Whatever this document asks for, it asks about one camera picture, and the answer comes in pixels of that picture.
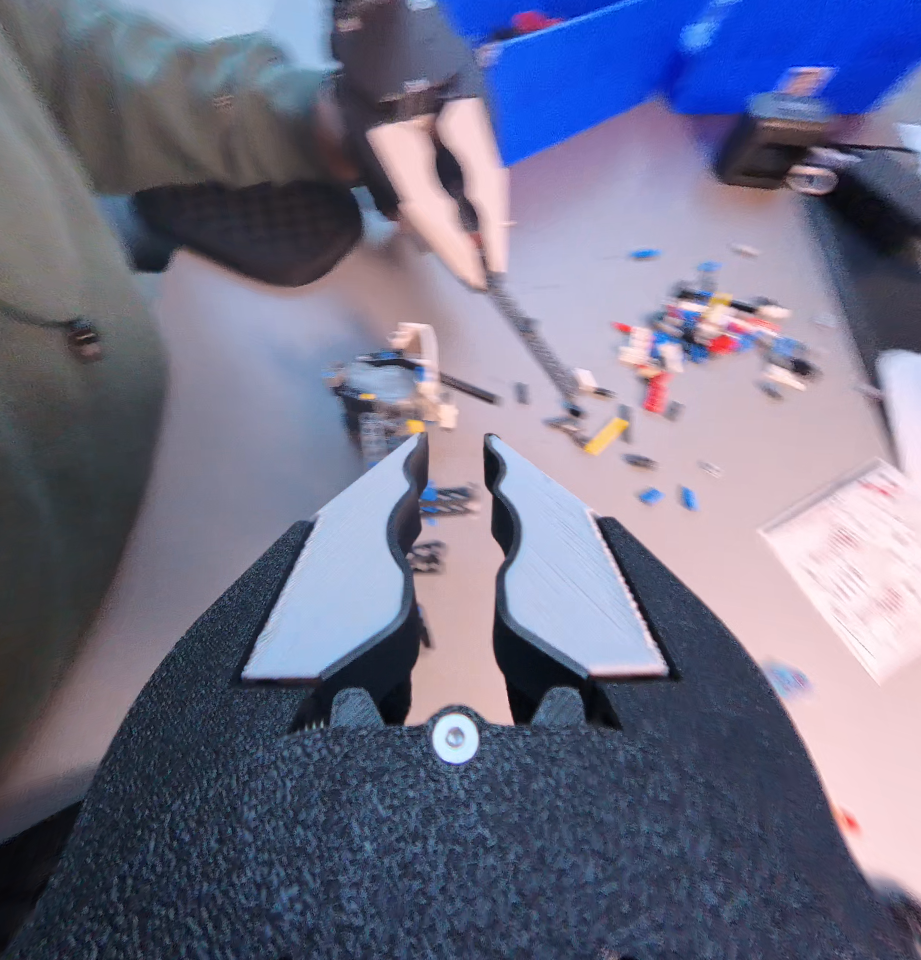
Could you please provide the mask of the yellow axle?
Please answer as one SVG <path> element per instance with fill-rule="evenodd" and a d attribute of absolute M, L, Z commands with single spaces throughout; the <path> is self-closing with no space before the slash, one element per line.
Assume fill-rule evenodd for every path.
<path fill-rule="evenodd" d="M 630 426 L 630 420 L 622 415 L 614 415 L 598 431 L 584 441 L 581 449 L 590 456 L 600 456 L 621 439 Z"/>

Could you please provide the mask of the long grey holed beam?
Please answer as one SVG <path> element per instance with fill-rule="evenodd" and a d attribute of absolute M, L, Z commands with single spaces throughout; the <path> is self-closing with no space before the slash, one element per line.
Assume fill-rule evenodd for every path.
<path fill-rule="evenodd" d="M 559 394 L 561 404 L 569 417 L 581 419 L 585 411 L 580 406 L 580 386 L 573 370 L 553 351 L 541 331 L 539 323 L 529 317 L 518 305 L 506 287 L 501 274 L 488 270 L 486 294 L 491 304 L 513 329 L 526 351 L 549 379 Z"/>

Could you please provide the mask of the black toy truck chassis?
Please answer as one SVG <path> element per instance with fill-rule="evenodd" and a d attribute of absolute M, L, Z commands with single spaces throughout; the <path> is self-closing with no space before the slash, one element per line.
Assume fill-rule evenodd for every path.
<path fill-rule="evenodd" d="M 492 406 L 497 393 L 442 369 L 440 346 L 427 323 L 402 321 L 388 346 L 333 366 L 324 378 L 340 403 L 348 438 L 365 471 L 409 438 L 434 429 L 454 431 L 460 411 L 454 395 Z"/>

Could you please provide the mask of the grey desk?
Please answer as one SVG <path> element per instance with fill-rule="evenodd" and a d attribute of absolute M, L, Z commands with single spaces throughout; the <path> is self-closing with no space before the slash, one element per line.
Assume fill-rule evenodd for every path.
<path fill-rule="evenodd" d="M 118 581 L 43 720 L 0 774 L 0 841 L 76 802 L 155 667 L 197 617 L 294 522 L 358 475 L 325 368 L 379 345 L 401 319 L 437 327 L 445 367 L 503 395 L 460 396 L 456 431 L 431 440 L 431 476 L 483 483 L 482 438 L 515 450 L 616 517 L 707 604 L 756 662 L 808 677 L 784 701 L 845 836 L 876 879 L 921 896 L 921 656 L 876 683 L 827 625 L 759 529 L 875 460 L 895 460 L 806 198 L 721 186 L 707 141 L 722 124 L 648 103 L 514 167 L 510 287 L 568 363 L 635 406 L 613 322 L 635 323 L 703 261 L 735 295 L 776 299 L 821 376 L 771 401 L 749 353 L 689 364 L 680 418 L 636 414 L 630 443 L 589 457 L 545 423 L 556 395 L 491 304 L 431 256 L 368 234 L 322 281 L 295 292 L 247 282 L 186 251 L 143 277 L 171 362 L 155 473 Z M 659 258 L 637 262 L 631 251 Z M 636 469 L 625 454 L 657 462 Z M 699 461 L 723 470 L 714 478 Z M 680 486 L 694 490 L 685 510 Z M 658 488 L 648 506 L 637 496 Z"/>

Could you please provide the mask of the pile of assorted small bricks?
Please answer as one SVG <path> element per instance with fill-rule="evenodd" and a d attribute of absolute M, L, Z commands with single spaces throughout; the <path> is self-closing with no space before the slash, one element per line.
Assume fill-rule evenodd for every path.
<path fill-rule="evenodd" d="M 822 372 L 809 346 L 785 334 L 791 315 L 790 309 L 763 296 L 741 298 L 678 284 L 643 321 L 613 321 L 611 329 L 622 339 L 618 362 L 643 386 L 642 409 L 648 379 L 660 372 L 671 374 L 669 405 L 660 415 L 673 420 L 682 413 L 683 403 L 673 398 L 672 386 L 689 364 L 707 366 L 722 358 L 754 354 L 760 363 L 755 384 L 772 400 L 782 400 L 785 391 L 805 391 L 818 380 Z"/>

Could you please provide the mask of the white book stand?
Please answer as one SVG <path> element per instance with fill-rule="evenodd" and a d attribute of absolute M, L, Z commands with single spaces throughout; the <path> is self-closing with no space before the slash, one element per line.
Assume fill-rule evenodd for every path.
<path fill-rule="evenodd" d="M 884 351 L 876 373 L 897 464 L 921 493 L 921 353 Z"/>

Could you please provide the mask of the black flat case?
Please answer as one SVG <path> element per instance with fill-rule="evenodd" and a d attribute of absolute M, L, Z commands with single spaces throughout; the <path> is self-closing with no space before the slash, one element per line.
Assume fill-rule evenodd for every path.
<path fill-rule="evenodd" d="M 921 354 L 921 169 L 907 148 L 848 145 L 832 191 L 803 201 L 868 380 L 891 351 Z"/>

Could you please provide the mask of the person's left forearm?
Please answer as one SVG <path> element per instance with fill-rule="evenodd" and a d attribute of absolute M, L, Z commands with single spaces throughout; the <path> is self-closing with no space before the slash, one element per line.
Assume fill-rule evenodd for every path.
<path fill-rule="evenodd" d="M 0 2 L 0 42 L 101 193 L 359 182 L 334 77 L 261 33 L 195 40 L 117 2 Z"/>

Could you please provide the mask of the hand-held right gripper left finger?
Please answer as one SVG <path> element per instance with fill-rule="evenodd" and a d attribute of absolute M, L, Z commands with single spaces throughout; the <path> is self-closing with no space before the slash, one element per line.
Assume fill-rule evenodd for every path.
<path fill-rule="evenodd" d="M 407 555 L 428 471 L 429 436 L 413 435 L 316 513 L 241 668 L 245 685 L 309 689 L 326 709 L 360 689 L 383 721 L 403 722 L 421 645 Z"/>

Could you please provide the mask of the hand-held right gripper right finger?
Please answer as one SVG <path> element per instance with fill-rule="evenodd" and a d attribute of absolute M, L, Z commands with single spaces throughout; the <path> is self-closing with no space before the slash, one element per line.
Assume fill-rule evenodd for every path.
<path fill-rule="evenodd" d="M 667 682 L 670 662 L 601 517 L 496 434 L 482 458 L 503 555 L 492 648 L 513 722 L 530 724 L 550 691 L 566 689 L 582 720 L 617 724 L 605 686 Z"/>

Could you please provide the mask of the blue round printed disc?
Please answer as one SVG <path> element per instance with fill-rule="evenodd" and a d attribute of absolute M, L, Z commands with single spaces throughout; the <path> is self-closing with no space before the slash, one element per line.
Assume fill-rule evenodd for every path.
<path fill-rule="evenodd" d="M 813 691 L 813 685 L 803 671 L 789 664 L 767 661 L 762 664 L 762 670 L 771 689 L 781 700 L 794 700 Z"/>

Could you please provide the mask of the sticker sheet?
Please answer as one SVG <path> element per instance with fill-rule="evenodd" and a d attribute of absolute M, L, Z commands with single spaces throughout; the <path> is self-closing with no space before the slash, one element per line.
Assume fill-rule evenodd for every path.
<path fill-rule="evenodd" d="M 921 657 L 921 494 L 899 469 L 868 462 L 759 533 L 876 684 Z"/>

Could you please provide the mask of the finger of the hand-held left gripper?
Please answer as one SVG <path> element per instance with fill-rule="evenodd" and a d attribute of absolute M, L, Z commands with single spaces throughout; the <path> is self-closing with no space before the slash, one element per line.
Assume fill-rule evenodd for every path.
<path fill-rule="evenodd" d="M 464 195 L 478 218 L 478 233 L 491 274 L 506 274 L 510 257 L 510 174 L 481 98 L 447 101 L 438 115 L 438 135 L 458 162 Z"/>
<path fill-rule="evenodd" d="M 434 116 L 413 116 L 371 126 L 367 144 L 396 193 L 401 218 L 454 277 L 484 292 L 487 274 L 481 254 L 438 175 L 434 121 Z"/>

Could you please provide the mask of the black adapter box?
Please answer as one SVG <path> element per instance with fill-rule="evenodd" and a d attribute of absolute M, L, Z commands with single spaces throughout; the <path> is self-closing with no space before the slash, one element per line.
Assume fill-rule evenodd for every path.
<path fill-rule="evenodd" d="M 721 143 L 712 170 L 725 186 L 778 189 L 827 140 L 828 114 L 786 118 L 745 111 Z"/>

